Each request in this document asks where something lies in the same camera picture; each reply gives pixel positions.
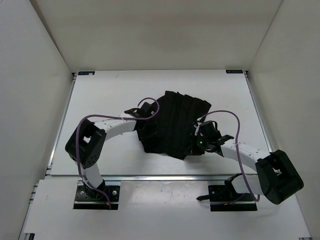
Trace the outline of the black pleated skirt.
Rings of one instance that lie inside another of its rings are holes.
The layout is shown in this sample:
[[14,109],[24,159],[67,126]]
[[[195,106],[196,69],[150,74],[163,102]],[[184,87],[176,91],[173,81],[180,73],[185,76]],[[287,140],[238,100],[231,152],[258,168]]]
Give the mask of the black pleated skirt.
[[212,105],[206,100],[168,90],[157,101],[158,113],[149,120],[138,121],[135,127],[144,151],[180,160],[203,155],[205,152],[197,146],[194,124]]

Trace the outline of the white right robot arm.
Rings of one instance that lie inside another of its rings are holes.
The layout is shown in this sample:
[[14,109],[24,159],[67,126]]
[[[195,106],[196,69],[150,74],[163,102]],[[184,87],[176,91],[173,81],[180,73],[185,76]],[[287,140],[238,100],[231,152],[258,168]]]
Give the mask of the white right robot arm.
[[191,136],[194,155],[214,153],[237,161],[240,168],[240,173],[226,179],[220,190],[199,196],[198,201],[209,199],[227,205],[246,196],[265,196],[279,205],[304,188],[301,176],[282,150],[267,152],[237,142],[233,136],[221,135],[212,120],[194,124]]

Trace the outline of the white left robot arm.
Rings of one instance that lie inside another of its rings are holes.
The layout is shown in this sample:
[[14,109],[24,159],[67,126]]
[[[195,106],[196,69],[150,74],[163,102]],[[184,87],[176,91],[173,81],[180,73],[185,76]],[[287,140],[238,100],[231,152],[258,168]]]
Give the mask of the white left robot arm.
[[65,151],[77,165],[78,175],[91,199],[110,202],[97,164],[104,143],[113,137],[141,129],[159,110],[159,102],[146,97],[137,107],[125,110],[118,116],[91,114],[80,120],[65,145]]

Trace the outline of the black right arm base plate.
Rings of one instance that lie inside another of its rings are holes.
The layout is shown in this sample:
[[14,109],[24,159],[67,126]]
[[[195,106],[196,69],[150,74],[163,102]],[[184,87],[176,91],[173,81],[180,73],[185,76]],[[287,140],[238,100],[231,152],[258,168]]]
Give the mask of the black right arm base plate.
[[236,193],[225,185],[209,185],[208,194],[196,198],[209,201],[211,212],[254,212],[257,205],[249,193]]

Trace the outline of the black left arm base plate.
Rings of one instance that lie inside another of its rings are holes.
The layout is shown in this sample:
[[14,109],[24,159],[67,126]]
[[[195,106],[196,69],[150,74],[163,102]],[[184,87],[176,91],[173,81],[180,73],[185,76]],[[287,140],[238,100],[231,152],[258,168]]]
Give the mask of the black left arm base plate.
[[106,185],[104,193],[95,192],[86,185],[76,188],[73,209],[75,210],[118,210],[120,185]]

